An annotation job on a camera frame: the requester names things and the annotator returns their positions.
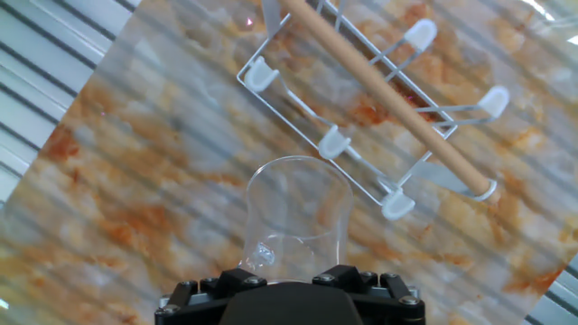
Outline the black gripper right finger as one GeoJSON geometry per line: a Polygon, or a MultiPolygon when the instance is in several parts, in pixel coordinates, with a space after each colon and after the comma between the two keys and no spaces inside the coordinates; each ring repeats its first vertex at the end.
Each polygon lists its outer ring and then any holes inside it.
{"type": "Polygon", "coordinates": [[[315,275],[312,284],[346,293],[364,324],[425,325],[425,303],[419,290],[406,285],[398,274],[336,265],[315,275]]]}

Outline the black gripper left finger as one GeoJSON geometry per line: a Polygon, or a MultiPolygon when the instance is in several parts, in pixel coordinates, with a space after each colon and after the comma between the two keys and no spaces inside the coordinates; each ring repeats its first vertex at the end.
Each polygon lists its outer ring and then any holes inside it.
{"type": "Polygon", "coordinates": [[[218,324],[236,294],[263,286],[264,277],[241,268],[223,271],[218,277],[180,282],[154,312],[154,324],[218,324]]]}

